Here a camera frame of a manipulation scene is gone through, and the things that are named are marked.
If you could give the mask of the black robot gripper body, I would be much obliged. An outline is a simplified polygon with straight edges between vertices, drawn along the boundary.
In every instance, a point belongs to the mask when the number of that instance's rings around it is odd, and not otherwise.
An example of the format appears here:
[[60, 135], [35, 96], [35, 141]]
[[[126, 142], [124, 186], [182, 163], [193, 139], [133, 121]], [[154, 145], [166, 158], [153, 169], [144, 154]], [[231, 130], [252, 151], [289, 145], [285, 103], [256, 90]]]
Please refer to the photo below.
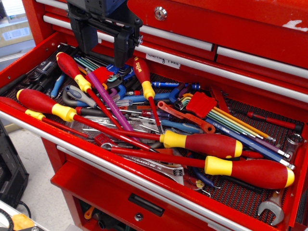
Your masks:
[[68, 0], [67, 16], [87, 19], [97, 31], [114, 38], [122, 31], [130, 31], [135, 46], [142, 43], [142, 20], [129, 8], [126, 0]]

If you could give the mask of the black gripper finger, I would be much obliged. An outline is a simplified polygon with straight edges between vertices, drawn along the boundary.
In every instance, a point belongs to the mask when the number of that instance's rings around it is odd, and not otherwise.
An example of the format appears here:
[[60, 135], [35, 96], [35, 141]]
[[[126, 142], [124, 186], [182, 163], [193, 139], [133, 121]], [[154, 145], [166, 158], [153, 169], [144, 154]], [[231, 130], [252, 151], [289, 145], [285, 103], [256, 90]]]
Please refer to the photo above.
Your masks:
[[134, 48], [135, 43], [130, 31], [122, 30], [114, 41], [114, 65], [123, 67], [125, 62], [133, 55]]
[[87, 19], [80, 19], [69, 15], [70, 25], [79, 48], [85, 54], [91, 54], [92, 49], [98, 45], [97, 29], [89, 24]]

